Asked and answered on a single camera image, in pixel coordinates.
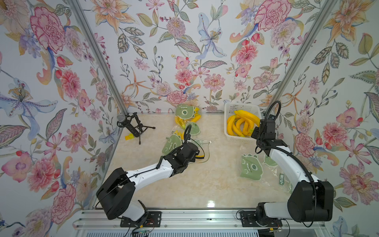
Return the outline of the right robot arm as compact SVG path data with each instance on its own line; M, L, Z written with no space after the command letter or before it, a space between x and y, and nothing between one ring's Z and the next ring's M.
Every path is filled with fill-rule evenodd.
M274 101L268 108L264 119L254 129L252 138L257 142L256 152L264 152L284 171L293 186L292 194L286 202L261 202L256 208L256 220L259 224L275 220L290 219L303 223L307 228L314 222L327 222L333 216L334 187L327 181L314 176L305 165L290 151L287 144L275 135L275 120L271 115Z

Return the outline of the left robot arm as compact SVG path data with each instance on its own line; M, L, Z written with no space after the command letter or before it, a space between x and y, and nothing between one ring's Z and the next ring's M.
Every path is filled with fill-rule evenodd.
M109 220L126 217L138 225L148 219L149 211L139 200L132 201L134 193L159 180L181 174L189 163L196 160L200 150L189 142L192 126L184 132L184 142L167 155L160 157L158 163L138 170L115 169L96 193L102 210Z

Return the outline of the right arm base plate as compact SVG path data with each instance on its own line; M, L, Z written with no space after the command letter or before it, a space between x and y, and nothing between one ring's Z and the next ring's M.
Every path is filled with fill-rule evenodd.
M242 223L243 227L262 227L262 228L279 228L282 222L278 218L267 217L264 210L264 202L258 203L255 210L239 210L236 218Z

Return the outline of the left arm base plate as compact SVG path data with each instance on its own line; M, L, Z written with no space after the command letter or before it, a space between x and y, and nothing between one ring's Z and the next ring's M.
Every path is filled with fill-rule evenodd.
M121 217L120 226L122 228L134 227L160 227L162 221L161 211L149 211L145 205L139 201L132 201L126 212Z

